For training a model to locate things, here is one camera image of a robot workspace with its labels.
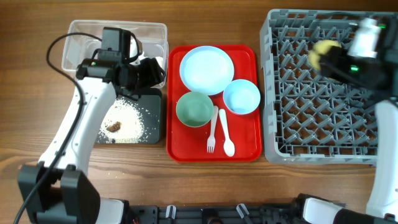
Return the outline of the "light blue bowl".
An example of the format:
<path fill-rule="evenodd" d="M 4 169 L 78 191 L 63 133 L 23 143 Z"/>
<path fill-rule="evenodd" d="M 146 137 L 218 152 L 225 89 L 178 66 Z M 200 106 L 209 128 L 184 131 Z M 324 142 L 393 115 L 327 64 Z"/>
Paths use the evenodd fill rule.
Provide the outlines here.
<path fill-rule="evenodd" d="M 223 92 L 223 101 L 230 112 L 245 115 L 254 112 L 260 104 L 258 87 L 245 79 L 233 80 Z"/>

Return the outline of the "yellow cup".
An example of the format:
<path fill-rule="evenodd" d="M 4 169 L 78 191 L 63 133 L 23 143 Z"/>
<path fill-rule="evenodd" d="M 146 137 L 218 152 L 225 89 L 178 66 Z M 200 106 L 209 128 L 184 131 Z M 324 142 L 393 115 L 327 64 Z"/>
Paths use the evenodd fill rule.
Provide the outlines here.
<path fill-rule="evenodd" d="M 321 70 L 320 59 L 321 56 L 326 56 L 327 53 L 333 48 L 341 48 L 341 45 L 334 40 L 321 40 L 317 42 L 313 49 L 308 52 L 308 62 L 315 70 Z"/>

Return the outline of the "white tissue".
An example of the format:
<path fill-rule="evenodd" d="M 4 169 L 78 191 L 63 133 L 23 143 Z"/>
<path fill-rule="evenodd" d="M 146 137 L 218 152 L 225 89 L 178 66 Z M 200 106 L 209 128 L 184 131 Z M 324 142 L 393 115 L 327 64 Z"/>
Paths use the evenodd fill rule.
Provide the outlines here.
<path fill-rule="evenodd" d="M 163 58 L 162 57 L 155 57 L 155 59 L 156 59 L 157 63 L 159 64 L 159 67 L 164 70 L 164 67 L 163 67 L 164 60 L 163 60 Z"/>

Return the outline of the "brown food scrap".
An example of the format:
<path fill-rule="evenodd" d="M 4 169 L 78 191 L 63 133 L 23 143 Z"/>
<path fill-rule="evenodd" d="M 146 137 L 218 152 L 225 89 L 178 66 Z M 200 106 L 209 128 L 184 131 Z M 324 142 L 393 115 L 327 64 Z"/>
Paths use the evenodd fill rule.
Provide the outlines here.
<path fill-rule="evenodd" d="M 115 133 L 116 131 L 119 131 L 121 128 L 121 123 L 119 121 L 115 122 L 114 124 L 108 126 L 106 128 L 107 131 L 111 132 L 111 133 Z"/>

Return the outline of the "green bowl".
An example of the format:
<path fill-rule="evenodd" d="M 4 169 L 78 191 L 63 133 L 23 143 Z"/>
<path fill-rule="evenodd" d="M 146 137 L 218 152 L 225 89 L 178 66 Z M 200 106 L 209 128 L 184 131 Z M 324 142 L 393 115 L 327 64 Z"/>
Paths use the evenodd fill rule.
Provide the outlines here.
<path fill-rule="evenodd" d="M 207 124 L 213 117 L 214 104 L 208 95 L 191 91 L 184 94 L 176 104 L 178 120 L 191 128 Z"/>

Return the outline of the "white rice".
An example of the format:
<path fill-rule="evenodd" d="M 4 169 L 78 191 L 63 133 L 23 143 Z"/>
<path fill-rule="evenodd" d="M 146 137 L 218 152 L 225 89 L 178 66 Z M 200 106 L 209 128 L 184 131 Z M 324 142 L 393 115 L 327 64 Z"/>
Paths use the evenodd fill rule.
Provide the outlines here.
<path fill-rule="evenodd" d="M 115 122 L 121 123 L 121 128 L 111 133 L 106 128 Z M 106 113 L 98 133 L 98 143 L 138 143 L 143 137 L 144 124 L 139 107 L 130 99 L 119 97 Z"/>

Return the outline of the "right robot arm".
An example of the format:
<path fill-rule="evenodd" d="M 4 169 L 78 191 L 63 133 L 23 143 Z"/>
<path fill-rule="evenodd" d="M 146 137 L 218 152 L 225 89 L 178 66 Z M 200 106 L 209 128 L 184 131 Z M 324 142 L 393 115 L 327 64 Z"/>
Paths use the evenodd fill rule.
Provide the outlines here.
<path fill-rule="evenodd" d="M 307 198 L 301 218 L 309 223 L 397 223 L 397 57 L 380 50 L 374 58 L 350 56 L 335 41 L 321 41 L 308 53 L 324 77 L 371 90 L 376 98 L 378 154 L 376 175 L 366 213 L 326 200 Z"/>

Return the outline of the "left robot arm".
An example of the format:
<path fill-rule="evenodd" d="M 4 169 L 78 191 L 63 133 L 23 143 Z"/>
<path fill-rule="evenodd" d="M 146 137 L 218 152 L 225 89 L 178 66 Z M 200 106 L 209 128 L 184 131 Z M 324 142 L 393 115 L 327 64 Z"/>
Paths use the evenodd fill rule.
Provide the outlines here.
<path fill-rule="evenodd" d="M 21 167 L 17 181 L 31 223 L 138 223 L 127 200 L 101 198 L 88 180 L 88 164 L 101 123 L 117 97 L 139 101 L 165 80 L 154 58 L 125 29 L 105 27 L 101 47 L 77 67 L 73 99 L 47 150 L 34 166 Z"/>

